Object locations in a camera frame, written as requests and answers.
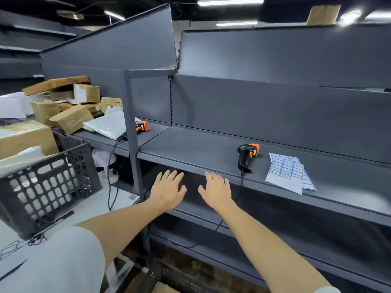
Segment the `person's right hand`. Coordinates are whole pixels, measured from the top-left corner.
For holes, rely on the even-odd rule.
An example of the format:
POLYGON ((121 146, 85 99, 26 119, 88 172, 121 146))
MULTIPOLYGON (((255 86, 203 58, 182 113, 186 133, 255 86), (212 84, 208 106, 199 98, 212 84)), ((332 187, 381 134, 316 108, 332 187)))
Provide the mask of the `person's right hand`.
POLYGON ((205 201, 209 207, 214 209, 219 214, 221 211, 230 204, 232 200, 232 191, 226 193, 224 189, 224 178, 219 175, 219 186, 212 185, 212 173, 205 172, 206 177, 206 187, 209 191, 210 198, 209 201, 205 201))

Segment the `person's left hand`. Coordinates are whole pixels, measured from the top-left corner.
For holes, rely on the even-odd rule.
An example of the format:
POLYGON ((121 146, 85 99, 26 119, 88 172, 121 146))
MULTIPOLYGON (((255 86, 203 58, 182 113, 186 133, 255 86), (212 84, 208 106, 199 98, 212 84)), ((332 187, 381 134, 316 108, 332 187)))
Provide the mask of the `person's left hand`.
POLYGON ((147 200, 161 212, 167 212, 176 208, 182 200, 178 198, 178 191, 180 183, 183 179, 184 173, 177 173, 177 183, 169 184, 167 177, 170 174, 170 170, 162 173, 161 182, 158 185, 154 185, 151 188, 149 199, 147 200))

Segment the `person's right forearm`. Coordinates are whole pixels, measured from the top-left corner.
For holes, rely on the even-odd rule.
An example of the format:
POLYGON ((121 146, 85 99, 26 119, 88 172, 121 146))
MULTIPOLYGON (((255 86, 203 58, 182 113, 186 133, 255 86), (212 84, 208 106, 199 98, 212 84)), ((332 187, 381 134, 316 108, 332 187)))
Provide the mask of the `person's right forearm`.
POLYGON ((226 221, 271 293, 337 291, 315 267, 232 200, 220 202, 216 211, 226 221))

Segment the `person's left forearm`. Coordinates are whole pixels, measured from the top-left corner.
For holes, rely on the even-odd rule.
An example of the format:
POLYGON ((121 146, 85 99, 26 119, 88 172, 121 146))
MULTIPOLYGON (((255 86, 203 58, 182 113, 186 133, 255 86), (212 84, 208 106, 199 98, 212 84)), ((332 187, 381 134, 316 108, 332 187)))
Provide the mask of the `person's left forearm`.
POLYGON ((151 221, 165 212, 162 201, 149 198, 145 202, 90 218, 77 227, 92 232, 100 242, 107 271, 114 259, 151 221))

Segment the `white crumpled bag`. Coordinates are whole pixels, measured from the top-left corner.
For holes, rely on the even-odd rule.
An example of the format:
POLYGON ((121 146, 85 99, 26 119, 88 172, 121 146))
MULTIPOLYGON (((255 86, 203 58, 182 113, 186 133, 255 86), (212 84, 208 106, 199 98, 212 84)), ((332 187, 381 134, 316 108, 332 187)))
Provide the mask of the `white crumpled bag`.
POLYGON ((112 185, 119 180, 116 170, 117 157, 114 153, 93 148, 92 157, 102 183, 112 185))

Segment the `blue white label sheet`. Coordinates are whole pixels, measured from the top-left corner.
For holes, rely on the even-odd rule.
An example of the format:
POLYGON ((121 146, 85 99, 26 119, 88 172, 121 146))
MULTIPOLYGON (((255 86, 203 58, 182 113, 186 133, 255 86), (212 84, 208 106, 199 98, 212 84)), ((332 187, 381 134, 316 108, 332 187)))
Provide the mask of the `blue white label sheet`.
POLYGON ((298 195, 303 191, 304 165, 296 157, 269 153, 271 166, 266 176, 266 182, 294 192, 298 195))
POLYGON ((315 186, 313 185, 312 181, 310 180, 309 176, 307 175, 305 169, 303 168, 302 173, 302 189, 303 190, 310 190, 310 191, 316 191, 315 186))

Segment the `white poly mailer bag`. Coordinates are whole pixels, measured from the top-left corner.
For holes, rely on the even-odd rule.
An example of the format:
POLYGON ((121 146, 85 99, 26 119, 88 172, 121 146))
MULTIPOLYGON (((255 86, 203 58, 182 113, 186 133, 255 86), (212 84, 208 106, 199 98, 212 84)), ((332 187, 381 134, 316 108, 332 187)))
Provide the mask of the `white poly mailer bag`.
POLYGON ((117 140, 126 133, 124 112, 117 110, 83 123, 83 129, 117 140))

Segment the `grey metal shelving unit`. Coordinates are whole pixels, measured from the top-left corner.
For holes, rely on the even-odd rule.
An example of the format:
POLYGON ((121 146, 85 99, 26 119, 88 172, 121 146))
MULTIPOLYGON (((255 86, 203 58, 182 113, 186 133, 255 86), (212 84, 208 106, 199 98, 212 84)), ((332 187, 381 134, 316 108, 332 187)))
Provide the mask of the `grey metal shelving unit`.
POLYGON ((391 293, 391 24, 184 31, 177 58, 162 5, 40 54, 45 79, 86 75, 122 99, 140 197, 141 160, 186 172, 184 201, 142 231, 149 262, 152 240, 265 284, 201 202, 208 171, 341 291, 391 293), (266 182, 269 153, 298 158, 316 191, 266 182))

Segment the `black plastic crate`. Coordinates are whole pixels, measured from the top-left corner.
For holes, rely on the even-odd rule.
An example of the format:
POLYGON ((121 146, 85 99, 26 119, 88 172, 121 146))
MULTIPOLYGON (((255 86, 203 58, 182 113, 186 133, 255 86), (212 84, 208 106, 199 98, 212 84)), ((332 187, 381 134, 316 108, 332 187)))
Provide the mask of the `black plastic crate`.
POLYGON ((169 288, 178 293, 221 293, 173 266, 155 261, 140 282, 137 293, 168 292, 169 288))
POLYGON ((31 239, 102 189, 86 140, 55 133, 59 153, 0 175, 0 220, 31 239))

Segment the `pile of brown cardboard boxes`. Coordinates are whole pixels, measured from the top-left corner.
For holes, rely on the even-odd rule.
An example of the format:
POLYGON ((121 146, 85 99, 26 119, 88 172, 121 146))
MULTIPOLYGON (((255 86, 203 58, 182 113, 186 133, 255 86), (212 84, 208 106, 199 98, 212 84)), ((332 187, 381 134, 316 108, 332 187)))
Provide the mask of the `pile of brown cardboard boxes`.
POLYGON ((101 96, 100 87, 92 85, 86 75, 49 79, 22 92, 31 98, 37 122, 58 127, 67 135, 85 127, 94 113, 106 115, 123 107, 120 98, 101 96))

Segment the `white shirt sleeve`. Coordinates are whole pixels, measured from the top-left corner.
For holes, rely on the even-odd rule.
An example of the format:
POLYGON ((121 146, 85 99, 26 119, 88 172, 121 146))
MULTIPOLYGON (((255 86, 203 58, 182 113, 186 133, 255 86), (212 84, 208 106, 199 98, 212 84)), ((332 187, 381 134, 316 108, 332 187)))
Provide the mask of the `white shirt sleeve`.
POLYGON ((66 227, 0 283, 0 293, 100 293, 105 258, 87 229, 66 227))

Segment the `large cardboard box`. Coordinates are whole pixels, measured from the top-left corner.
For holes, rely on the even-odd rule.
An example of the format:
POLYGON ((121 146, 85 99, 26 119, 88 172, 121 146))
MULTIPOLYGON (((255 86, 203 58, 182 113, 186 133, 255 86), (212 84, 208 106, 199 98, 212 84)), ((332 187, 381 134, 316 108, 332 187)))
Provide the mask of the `large cardboard box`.
POLYGON ((37 121, 0 127, 0 160, 37 146, 44 156, 59 153, 51 127, 37 121))

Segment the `clear plastic bag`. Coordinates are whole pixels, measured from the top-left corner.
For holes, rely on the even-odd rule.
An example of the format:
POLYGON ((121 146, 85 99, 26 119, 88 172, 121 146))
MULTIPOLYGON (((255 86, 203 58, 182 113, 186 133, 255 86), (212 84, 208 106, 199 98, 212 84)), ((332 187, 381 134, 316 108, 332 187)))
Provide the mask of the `clear plastic bag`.
POLYGON ((42 160, 42 146, 27 148, 14 156, 0 159, 0 177, 42 160))

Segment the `long ceiling light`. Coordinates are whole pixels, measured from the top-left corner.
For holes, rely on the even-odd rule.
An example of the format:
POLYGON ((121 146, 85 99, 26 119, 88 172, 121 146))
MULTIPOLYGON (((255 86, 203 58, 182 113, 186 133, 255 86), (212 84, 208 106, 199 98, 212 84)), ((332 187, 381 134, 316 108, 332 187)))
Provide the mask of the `long ceiling light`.
POLYGON ((217 27, 255 27, 258 25, 256 20, 246 20, 246 21, 219 21, 216 23, 217 27))
POLYGON ((119 15, 119 14, 115 14, 114 12, 111 12, 109 10, 104 10, 104 13, 108 16, 110 16, 110 18, 115 18, 115 19, 118 19, 120 21, 124 21, 125 20, 125 17, 119 15))
POLYGON ((201 7, 262 5, 265 0, 198 0, 201 7))
POLYGON ((368 14, 364 21, 368 22, 390 22, 391 23, 391 10, 376 10, 368 14))

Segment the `white parcel bag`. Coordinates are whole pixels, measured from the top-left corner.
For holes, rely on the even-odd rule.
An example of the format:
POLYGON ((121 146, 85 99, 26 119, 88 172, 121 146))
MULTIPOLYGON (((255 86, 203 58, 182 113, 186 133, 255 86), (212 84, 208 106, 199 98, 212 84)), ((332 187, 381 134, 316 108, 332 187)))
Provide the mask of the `white parcel bag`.
POLYGON ((0 118, 27 118, 34 114, 30 104, 31 97, 24 92, 0 95, 0 118))

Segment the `dark background shelving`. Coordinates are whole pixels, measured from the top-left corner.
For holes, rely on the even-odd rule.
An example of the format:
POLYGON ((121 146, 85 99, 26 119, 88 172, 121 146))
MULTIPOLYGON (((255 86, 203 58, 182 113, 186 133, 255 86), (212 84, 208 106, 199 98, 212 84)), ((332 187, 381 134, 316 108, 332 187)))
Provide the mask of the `dark background shelving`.
POLYGON ((43 81, 41 50, 90 32, 0 10, 0 96, 43 81))

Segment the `brown cardboard sheet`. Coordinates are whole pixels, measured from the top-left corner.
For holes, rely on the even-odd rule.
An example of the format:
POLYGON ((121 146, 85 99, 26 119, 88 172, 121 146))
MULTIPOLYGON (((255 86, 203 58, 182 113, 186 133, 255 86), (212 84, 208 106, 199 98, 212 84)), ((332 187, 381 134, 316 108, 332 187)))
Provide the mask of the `brown cardboard sheet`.
POLYGON ((334 25, 338 17, 341 5, 316 5, 310 9, 307 26, 334 25))

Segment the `bright ceiling light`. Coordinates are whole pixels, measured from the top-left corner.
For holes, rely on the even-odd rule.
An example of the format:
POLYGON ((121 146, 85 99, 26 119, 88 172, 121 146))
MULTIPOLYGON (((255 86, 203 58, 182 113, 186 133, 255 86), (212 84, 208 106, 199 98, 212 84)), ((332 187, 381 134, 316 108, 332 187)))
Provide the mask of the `bright ceiling light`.
POLYGON ((356 9, 342 14, 337 22, 339 26, 348 26, 356 23, 362 15, 362 10, 356 9))

